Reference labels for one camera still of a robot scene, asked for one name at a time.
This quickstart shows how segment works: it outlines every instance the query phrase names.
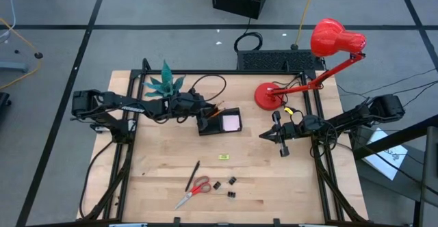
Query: metal stand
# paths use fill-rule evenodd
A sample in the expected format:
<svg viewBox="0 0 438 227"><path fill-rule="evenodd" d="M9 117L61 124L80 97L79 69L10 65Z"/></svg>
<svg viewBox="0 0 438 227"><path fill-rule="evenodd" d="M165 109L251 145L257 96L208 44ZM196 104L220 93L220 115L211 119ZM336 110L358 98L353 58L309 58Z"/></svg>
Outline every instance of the metal stand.
<svg viewBox="0 0 438 227"><path fill-rule="evenodd" d="M16 62L0 62L0 69L6 70L21 70L22 72L27 72L29 67L25 63Z"/></svg>

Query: wooden table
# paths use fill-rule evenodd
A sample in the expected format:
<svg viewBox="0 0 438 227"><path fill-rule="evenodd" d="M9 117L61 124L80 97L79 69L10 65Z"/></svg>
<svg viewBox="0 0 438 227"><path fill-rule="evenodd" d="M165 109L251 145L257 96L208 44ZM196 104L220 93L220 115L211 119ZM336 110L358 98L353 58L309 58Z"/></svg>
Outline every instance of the wooden table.
<svg viewBox="0 0 438 227"><path fill-rule="evenodd" d="M199 77L188 75L181 91L187 91ZM242 132L200 137L195 118L189 118L183 124L169 120L159 125L140 116L123 221L173 222L174 217L180 217L183 223L269 224L273 218L279 218L282 224L323 224L315 162L309 155L310 139L288 140L290 156L281 158L278 145L258 138L272 126L272 111L264 111L255 104L255 88L267 81L287 83L292 76L223 77L227 80L227 88L211 103L224 101L223 107L240 107ZM114 71L108 90L125 95L128 82L129 71ZM196 91L209 98L222 86L221 79L208 77L196 85ZM315 113L313 95L310 95ZM288 105L305 113L302 93L288 96ZM326 119L342 112L334 78L324 82L320 96ZM112 114L121 118L122 112L114 111ZM282 122L289 120L284 111L281 115ZM299 115L294 116L296 123L300 119ZM109 133L97 135L92 156L110 140ZM346 135L341 135L339 142L350 145ZM105 151L91 170L83 204L85 213L90 212L107 189L115 147L113 145ZM352 152L342 146L337 146L332 152L339 189L357 212L368 218ZM229 154L230 159L218 160L219 154ZM185 186L198 160L201 166L196 176L209 176L212 184L220 181L222 186L217 191L212 189L209 193L194 196L174 211L185 195ZM237 178L234 185L226 183L231 176ZM235 199L227 197L228 191L236 193ZM333 197L328 188L327 192L331 216L335 219ZM117 197L118 193L114 196L112 216L115 216Z"/></svg>

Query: green plant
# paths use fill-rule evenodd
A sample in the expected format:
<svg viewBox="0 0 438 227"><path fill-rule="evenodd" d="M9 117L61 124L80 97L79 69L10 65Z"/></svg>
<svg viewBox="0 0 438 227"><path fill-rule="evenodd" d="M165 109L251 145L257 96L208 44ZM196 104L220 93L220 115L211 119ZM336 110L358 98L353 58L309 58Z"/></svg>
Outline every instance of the green plant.
<svg viewBox="0 0 438 227"><path fill-rule="evenodd" d="M151 83L144 83L147 87L155 90L151 93L146 93L147 97L167 97L172 96L181 89L183 86L184 77L179 77L175 83L173 83L172 71L170 70L169 65L164 60L163 68L162 68L162 81L160 82L153 77L151 77Z"/></svg>

